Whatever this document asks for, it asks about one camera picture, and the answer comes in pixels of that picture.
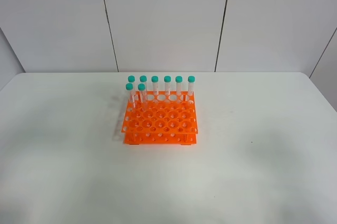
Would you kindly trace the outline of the back-row tube far right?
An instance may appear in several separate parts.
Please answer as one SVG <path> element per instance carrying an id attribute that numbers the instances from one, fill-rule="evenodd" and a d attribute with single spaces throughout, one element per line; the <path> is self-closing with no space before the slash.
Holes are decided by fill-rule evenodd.
<path id="1" fill-rule="evenodd" d="M 188 96 L 192 96 L 193 93 L 194 93 L 195 76 L 190 75 L 187 80 L 188 80 L 187 94 L 188 94 Z"/>

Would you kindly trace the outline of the back-row tube far left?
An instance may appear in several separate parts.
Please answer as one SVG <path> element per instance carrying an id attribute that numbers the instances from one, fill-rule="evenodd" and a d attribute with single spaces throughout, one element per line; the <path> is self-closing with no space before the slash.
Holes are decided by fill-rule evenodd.
<path id="1" fill-rule="evenodd" d="M 134 95 L 135 94 L 135 76 L 128 76 L 128 90 Z"/>

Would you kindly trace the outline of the back-row tube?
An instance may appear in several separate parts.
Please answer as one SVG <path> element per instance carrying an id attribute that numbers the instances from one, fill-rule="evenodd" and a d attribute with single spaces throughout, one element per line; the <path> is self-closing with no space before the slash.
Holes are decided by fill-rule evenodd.
<path id="1" fill-rule="evenodd" d="M 188 94 L 188 96 L 192 96 L 193 93 L 194 93 L 195 76 L 190 75 L 187 80 L 188 80 L 187 94 Z"/>
<path id="2" fill-rule="evenodd" d="M 128 90 L 134 95 L 135 94 L 135 76 L 128 76 Z"/>
<path id="3" fill-rule="evenodd" d="M 171 93 L 171 77 L 166 75 L 164 77 L 164 87 L 165 87 L 165 95 L 169 96 Z"/>
<path id="4" fill-rule="evenodd" d="M 152 87 L 153 87 L 153 94 L 155 96 L 159 95 L 159 91 L 158 91 L 158 76 L 154 75 L 151 77 L 151 81 L 152 81 Z"/>
<path id="5" fill-rule="evenodd" d="M 183 78 L 181 76 L 177 76 L 175 78 L 176 81 L 176 95 L 180 96 L 182 93 L 182 82 L 183 82 Z"/>
<path id="6" fill-rule="evenodd" d="M 147 88 L 147 76 L 146 75 L 140 76 L 140 82 L 145 85 L 145 88 Z"/>

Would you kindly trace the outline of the green-capped test tube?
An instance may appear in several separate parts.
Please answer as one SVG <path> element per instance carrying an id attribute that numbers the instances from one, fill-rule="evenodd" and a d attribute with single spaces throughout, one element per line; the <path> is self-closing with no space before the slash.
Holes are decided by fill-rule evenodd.
<path id="1" fill-rule="evenodd" d="M 138 85 L 138 90 L 140 92 L 140 101 L 142 104 L 143 111 L 147 110 L 147 91 L 144 83 Z"/>

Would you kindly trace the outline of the second-row tube left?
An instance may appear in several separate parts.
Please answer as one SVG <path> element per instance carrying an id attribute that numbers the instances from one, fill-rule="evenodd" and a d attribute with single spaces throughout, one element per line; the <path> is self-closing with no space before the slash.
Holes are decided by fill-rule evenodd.
<path id="1" fill-rule="evenodd" d="M 135 92 L 134 92 L 134 86 L 132 83 L 127 83 L 126 84 L 126 90 L 129 92 L 129 97 L 128 97 L 128 102 L 131 106 L 131 108 L 135 108 Z"/>

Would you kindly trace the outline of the orange test tube rack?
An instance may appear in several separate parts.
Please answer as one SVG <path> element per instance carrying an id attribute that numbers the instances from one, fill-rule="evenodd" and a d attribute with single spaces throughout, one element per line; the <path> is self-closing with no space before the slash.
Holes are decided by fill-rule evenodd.
<path id="1" fill-rule="evenodd" d="M 170 96 L 160 91 L 158 96 L 148 91 L 143 106 L 140 99 L 128 103 L 121 128 L 124 143 L 139 144 L 196 144 L 198 134 L 194 95 L 186 91 Z"/>

